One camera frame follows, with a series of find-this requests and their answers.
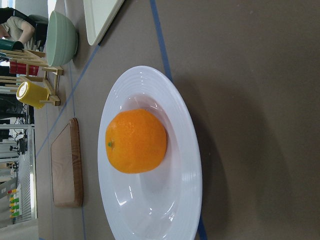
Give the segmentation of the seated person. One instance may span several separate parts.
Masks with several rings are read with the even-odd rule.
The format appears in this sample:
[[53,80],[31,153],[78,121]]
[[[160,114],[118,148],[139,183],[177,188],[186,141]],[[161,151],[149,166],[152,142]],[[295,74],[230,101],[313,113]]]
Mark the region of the seated person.
[[19,41],[25,49],[37,50],[41,42],[36,41],[36,29],[21,17],[8,15],[9,8],[0,9],[0,38],[10,41]]

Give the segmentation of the brown wooden tray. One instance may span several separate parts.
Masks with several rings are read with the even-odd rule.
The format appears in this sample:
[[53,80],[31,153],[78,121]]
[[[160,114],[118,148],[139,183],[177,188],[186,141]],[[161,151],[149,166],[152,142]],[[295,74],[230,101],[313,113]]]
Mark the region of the brown wooden tray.
[[77,118],[71,118],[50,148],[53,203],[56,207],[83,204],[83,176],[80,131]]

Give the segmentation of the yellow mug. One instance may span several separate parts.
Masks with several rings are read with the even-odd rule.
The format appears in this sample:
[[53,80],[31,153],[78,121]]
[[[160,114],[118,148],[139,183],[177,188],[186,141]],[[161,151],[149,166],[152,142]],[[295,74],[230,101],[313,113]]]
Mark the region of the yellow mug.
[[36,109],[41,109],[49,99],[47,88],[39,86],[31,81],[24,81],[20,84],[16,92],[16,99],[21,103],[30,105]]

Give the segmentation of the white plate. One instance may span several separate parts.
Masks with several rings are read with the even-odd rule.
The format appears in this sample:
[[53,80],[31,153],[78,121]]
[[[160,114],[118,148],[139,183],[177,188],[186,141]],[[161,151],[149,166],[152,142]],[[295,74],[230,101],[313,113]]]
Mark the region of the white plate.
[[[108,161],[105,132],[120,112],[142,108],[167,133],[167,151],[154,170],[125,174]],[[201,215],[203,180],[196,131],[173,83],[149,66],[135,66],[114,83],[101,115],[97,147],[104,212],[117,240],[193,240]]]

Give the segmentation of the cream bear tray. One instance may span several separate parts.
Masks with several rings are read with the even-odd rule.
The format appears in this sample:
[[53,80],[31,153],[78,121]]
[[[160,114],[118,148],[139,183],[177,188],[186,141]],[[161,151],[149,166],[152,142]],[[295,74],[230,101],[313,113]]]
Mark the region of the cream bear tray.
[[86,35],[90,46],[96,46],[105,35],[124,0],[84,0]]

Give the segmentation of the green bowl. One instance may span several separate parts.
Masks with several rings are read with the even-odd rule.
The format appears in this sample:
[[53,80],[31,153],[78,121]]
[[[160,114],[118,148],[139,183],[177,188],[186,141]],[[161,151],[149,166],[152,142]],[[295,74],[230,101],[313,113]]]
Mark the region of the green bowl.
[[46,58],[50,67],[58,67],[72,60],[78,48],[78,33],[65,15],[52,11],[48,21]]

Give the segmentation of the orange fruit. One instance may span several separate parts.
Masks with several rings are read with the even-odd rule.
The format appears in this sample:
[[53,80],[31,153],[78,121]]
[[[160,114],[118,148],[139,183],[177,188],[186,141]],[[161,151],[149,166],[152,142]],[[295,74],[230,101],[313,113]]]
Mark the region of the orange fruit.
[[123,111],[106,128],[105,149],[110,164],[122,173],[152,171],[166,155],[166,129],[145,109]]

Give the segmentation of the red cylinder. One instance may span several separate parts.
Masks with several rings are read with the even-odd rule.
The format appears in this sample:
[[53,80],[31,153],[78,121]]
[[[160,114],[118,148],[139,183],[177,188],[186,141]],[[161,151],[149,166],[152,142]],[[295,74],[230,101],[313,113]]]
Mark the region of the red cylinder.
[[26,75],[28,70],[28,74],[30,76],[37,76],[39,67],[36,65],[29,65],[25,63],[18,63],[16,61],[11,61],[9,63],[9,72],[11,74],[16,74],[16,75]]

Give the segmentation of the wooden cup drying rack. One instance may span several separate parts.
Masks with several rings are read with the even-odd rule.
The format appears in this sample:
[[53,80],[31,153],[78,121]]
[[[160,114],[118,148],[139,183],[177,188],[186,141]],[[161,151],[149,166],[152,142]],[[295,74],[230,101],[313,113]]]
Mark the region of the wooden cup drying rack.
[[1,92],[15,94],[18,101],[36,109],[46,104],[61,105],[58,86],[64,70],[59,66],[49,66],[44,52],[2,49],[0,55],[8,58],[16,71],[19,67],[25,67],[25,71],[18,71],[16,76],[0,77],[0,82],[4,84],[0,87]]

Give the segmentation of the dark green cup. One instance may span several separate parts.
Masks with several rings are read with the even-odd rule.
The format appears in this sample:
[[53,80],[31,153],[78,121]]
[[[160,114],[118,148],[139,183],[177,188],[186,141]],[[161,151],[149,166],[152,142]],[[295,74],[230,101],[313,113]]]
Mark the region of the dark green cup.
[[24,44],[20,41],[12,41],[5,38],[0,39],[0,49],[1,50],[22,50],[24,49]]

